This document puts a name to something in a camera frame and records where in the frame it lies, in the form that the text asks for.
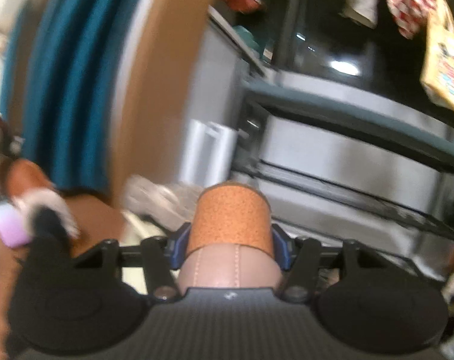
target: blue curtain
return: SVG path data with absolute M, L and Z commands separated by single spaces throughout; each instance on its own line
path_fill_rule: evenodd
M 48 3 L 29 61 L 22 151 L 61 190 L 109 190 L 110 101 L 137 1 Z

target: red and white checkered cloth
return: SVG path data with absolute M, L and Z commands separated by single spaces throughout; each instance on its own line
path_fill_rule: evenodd
M 399 32 L 412 39 L 427 23 L 429 10 L 435 8 L 435 0 L 387 0 L 387 7 L 399 26 Z

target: orange cork band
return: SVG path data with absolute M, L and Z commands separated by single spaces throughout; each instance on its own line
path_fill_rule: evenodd
M 213 186 L 197 202 L 187 254 L 207 245 L 232 243 L 273 257 L 270 226 L 270 206 L 260 192 L 231 182 Z

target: yellow tote bag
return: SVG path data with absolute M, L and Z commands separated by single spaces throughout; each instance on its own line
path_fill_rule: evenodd
M 429 13 L 420 82 L 433 103 L 454 110 L 454 21 L 445 0 Z

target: wooden table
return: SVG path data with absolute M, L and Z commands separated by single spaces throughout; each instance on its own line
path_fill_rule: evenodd
M 81 238 L 73 246 L 77 256 L 103 239 L 120 239 L 124 229 L 124 219 L 99 199 L 90 195 L 68 198 L 67 203 L 81 230 Z M 20 270 L 16 258 L 24 258 L 28 248 L 12 250 L 0 240 L 0 360 L 6 359 L 4 341 L 9 329 L 6 313 L 15 280 Z

